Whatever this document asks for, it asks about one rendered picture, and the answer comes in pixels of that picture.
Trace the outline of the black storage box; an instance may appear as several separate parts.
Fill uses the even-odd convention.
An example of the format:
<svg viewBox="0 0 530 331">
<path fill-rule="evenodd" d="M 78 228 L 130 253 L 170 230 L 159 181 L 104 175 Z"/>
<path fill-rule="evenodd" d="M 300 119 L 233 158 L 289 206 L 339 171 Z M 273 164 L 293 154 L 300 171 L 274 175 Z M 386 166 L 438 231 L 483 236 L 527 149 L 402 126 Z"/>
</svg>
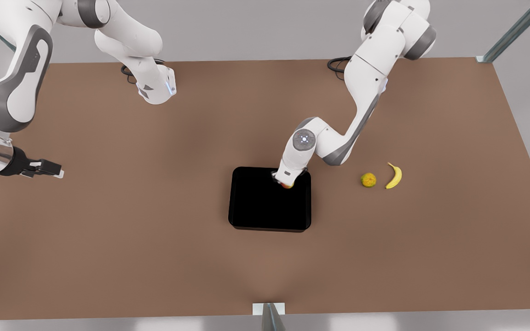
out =
<svg viewBox="0 0 530 331">
<path fill-rule="evenodd" d="M 274 180 L 276 168 L 237 167 L 233 171 L 228 220 L 237 229 L 301 233 L 311 226 L 311 174 L 292 188 Z"/>
</svg>

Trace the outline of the yellow banana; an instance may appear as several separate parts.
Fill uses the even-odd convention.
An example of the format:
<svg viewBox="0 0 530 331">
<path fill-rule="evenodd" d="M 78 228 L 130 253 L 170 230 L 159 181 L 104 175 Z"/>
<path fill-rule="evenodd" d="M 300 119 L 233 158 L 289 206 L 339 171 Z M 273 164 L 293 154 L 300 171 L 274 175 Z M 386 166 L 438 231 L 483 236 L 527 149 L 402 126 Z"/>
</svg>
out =
<svg viewBox="0 0 530 331">
<path fill-rule="evenodd" d="M 390 189 L 390 188 L 397 186 L 400 183 L 400 180 L 402 180 L 403 173 L 400 167 L 397 167 L 393 165 L 392 163 L 387 163 L 387 165 L 391 166 L 391 168 L 395 172 L 393 178 L 385 186 L 385 189 Z"/>
</svg>

